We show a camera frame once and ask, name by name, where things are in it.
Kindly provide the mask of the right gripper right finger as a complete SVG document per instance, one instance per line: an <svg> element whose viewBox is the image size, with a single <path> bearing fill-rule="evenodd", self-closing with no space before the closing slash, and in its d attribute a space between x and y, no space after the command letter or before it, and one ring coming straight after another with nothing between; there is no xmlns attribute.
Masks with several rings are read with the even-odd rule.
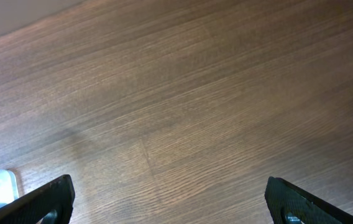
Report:
<svg viewBox="0 0 353 224"><path fill-rule="evenodd" d="M268 178L265 200L277 224L353 224L353 215L279 177Z"/></svg>

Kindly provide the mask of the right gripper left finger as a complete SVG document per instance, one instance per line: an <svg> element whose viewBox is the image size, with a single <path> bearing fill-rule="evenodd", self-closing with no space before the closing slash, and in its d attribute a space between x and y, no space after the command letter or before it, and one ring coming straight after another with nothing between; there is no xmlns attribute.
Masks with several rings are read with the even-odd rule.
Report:
<svg viewBox="0 0 353 224"><path fill-rule="evenodd" d="M75 190L71 176L61 175L0 208L0 224L69 224Z"/></svg>

